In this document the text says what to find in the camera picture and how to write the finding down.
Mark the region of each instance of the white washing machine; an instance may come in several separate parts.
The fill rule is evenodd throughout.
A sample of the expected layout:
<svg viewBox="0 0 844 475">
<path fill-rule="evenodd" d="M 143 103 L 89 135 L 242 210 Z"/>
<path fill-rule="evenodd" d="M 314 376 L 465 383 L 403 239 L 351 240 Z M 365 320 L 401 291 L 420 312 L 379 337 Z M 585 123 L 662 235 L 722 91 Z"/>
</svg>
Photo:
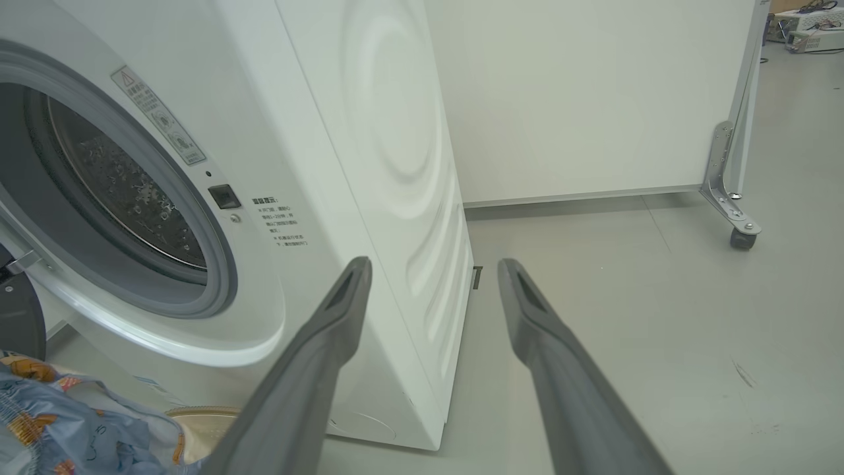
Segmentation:
<svg viewBox="0 0 844 475">
<path fill-rule="evenodd" d="M 0 242 L 71 325 L 239 407 L 367 255 L 327 431 L 437 449 L 473 258 L 422 2 L 0 5 Z"/>
</svg>

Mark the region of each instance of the blue patterned fabric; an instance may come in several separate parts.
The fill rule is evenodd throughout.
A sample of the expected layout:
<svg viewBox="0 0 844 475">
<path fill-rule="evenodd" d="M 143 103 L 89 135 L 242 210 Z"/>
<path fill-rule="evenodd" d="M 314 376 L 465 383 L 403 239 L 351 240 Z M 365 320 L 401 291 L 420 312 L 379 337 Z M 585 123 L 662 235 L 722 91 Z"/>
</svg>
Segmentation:
<svg viewBox="0 0 844 475">
<path fill-rule="evenodd" d="M 202 465 L 184 463 L 184 435 L 166 415 L 13 352 L 0 351 L 0 423 L 3 473 L 193 475 Z"/>
</svg>

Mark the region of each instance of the caster wheel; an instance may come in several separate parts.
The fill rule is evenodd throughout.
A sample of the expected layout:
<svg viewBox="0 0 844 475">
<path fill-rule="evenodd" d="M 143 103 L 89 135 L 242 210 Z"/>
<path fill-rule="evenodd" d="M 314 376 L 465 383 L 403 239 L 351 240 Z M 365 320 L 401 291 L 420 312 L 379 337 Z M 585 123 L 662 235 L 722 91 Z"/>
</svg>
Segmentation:
<svg viewBox="0 0 844 475">
<path fill-rule="evenodd" d="M 733 229 L 730 235 L 730 246 L 735 249 L 750 249 L 756 243 L 756 234 L 744 234 L 738 229 Z"/>
</svg>

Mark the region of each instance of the wall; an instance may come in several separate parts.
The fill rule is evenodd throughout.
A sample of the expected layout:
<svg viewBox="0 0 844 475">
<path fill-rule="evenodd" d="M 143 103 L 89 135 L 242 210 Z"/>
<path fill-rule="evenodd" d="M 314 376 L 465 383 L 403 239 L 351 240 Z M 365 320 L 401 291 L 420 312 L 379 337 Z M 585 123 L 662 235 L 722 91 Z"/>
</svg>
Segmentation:
<svg viewBox="0 0 844 475">
<path fill-rule="evenodd" d="M 699 186 L 754 5 L 427 0 L 464 201 Z"/>
</svg>

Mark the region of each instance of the warning sticker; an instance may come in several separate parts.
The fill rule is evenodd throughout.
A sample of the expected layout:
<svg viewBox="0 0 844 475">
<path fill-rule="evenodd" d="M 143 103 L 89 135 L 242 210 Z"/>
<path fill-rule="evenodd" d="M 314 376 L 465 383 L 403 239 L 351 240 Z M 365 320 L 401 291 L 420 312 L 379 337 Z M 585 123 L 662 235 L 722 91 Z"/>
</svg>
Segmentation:
<svg viewBox="0 0 844 475">
<path fill-rule="evenodd" d="M 123 89 L 129 99 L 132 99 L 141 112 L 152 121 L 155 128 L 164 134 L 186 164 L 195 165 L 206 160 L 203 151 L 197 147 L 161 99 L 128 66 L 112 74 L 111 80 Z"/>
</svg>

